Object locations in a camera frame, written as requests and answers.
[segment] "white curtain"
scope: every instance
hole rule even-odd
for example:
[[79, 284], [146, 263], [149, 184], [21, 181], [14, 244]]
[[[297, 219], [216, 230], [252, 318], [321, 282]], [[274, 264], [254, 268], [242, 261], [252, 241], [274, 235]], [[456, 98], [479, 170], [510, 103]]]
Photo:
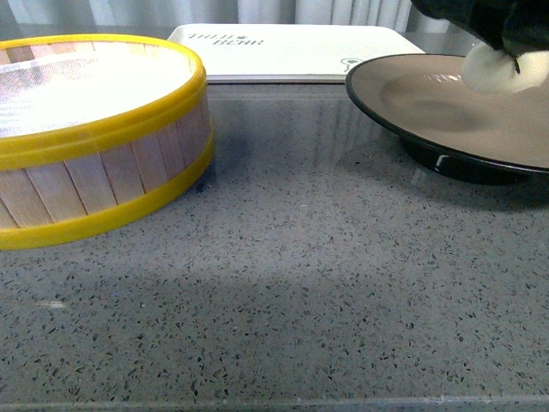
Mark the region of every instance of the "white curtain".
[[188, 23], [372, 25], [445, 33], [446, 21], [410, 0], [0, 0], [0, 24], [72, 27], [176, 27]]

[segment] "round wooden box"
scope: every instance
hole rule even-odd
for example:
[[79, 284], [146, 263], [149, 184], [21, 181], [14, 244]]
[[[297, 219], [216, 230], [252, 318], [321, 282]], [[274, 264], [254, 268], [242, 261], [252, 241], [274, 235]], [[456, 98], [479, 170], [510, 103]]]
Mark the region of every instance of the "round wooden box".
[[0, 42], [0, 248], [55, 245], [139, 219], [213, 158], [191, 50], [113, 34]]

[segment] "white cotton ball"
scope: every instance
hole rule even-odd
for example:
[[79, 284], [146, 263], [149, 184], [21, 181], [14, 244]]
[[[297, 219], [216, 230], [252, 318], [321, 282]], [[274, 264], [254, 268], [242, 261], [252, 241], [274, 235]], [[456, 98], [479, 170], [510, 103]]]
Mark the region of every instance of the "white cotton ball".
[[549, 75], [549, 51], [524, 53], [517, 61], [520, 74], [511, 56], [479, 43], [465, 57], [462, 80], [480, 93], [510, 94], [538, 87]]

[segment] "black plate rim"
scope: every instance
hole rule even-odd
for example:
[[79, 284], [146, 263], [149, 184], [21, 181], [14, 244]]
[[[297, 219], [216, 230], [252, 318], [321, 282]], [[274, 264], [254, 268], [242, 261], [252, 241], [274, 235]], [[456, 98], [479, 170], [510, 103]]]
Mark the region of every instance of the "black plate rim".
[[416, 135], [415, 133], [412, 133], [412, 131], [406, 130], [401, 128], [400, 126], [397, 126], [396, 124], [390, 122], [388, 119], [384, 118], [383, 116], [377, 114], [376, 111], [368, 107], [360, 97], [355, 93], [352, 85], [352, 78], [353, 74], [356, 70], [358, 70], [361, 66], [369, 64], [371, 62], [385, 59], [385, 58], [395, 58], [395, 57], [401, 57], [401, 56], [425, 56], [426, 58], [429, 56], [447, 56], [447, 57], [453, 57], [453, 58], [463, 58], [463, 56], [454, 55], [454, 54], [437, 54], [437, 53], [403, 53], [403, 54], [394, 54], [390, 56], [381, 56], [380, 58], [372, 58], [370, 60], [366, 60], [360, 64], [357, 64], [354, 66], [349, 73], [347, 73], [347, 76], [345, 78], [345, 89], [347, 91], [348, 96], [351, 98], [353, 103], [362, 111], [366, 116], [371, 118], [376, 123], [380, 124], [382, 127], [384, 127], [387, 130], [392, 131], [397, 136], [405, 138], [411, 142], [415, 142], [421, 146], [424, 146], [429, 149], [436, 150], [441, 155], [447, 155], [453, 158], [456, 158], [460, 161], [469, 161], [473, 162], [475, 164], [486, 166], [486, 167], [492, 167], [497, 168], [499, 170], [508, 171], [508, 172], [514, 172], [514, 173], [524, 173], [524, 174], [539, 174], [549, 173], [549, 168], [544, 167], [535, 167], [535, 166], [525, 166], [525, 165], [519, 165], [516, 163], [511, 163], [507, 161], [497, 161], [494, 159], [489, 159], [483, 156], [478, 156], [476, 154], [470, 154], [467, 152], [463, 152], [461, 150], [457, 150], [455, 148], [449, 148], [447, 146], [444, 146], [439, 143], [432, 142], [424, 137], [421, 137], [419, 135]]

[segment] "white tray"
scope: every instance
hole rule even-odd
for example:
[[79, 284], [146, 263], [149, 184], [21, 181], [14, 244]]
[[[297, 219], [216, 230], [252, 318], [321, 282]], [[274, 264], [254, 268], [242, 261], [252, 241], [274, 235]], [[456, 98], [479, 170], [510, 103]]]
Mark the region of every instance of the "white tray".
[[189, 24], [169, 40], [198, 53], [210, 82], [343, 83], [360, 62], [423, 53], [394, 30], [375, 26]]

